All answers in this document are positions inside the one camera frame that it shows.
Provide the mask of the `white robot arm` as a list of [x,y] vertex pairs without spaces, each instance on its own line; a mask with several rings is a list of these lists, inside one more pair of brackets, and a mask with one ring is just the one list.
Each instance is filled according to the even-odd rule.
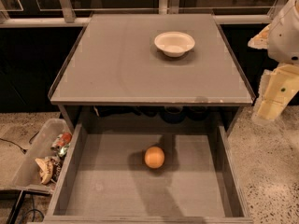
[[248,46],[266,49],[268,57],[278,62],[273,71],[263,72],[253,115],[274,121],[299,92],[299,0],[289,0]]

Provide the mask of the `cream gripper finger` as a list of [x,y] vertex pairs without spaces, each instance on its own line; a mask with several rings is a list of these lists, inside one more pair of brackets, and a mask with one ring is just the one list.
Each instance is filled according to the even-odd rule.
[[268,49],[268,33],[270,26],[265,26],[260,33],[255,35],[249,42],[248,46],[253,49]]
[[261,120],[275,120],[299,92],[299,66],[280,63],[273,71],[264,70],[254,116]]

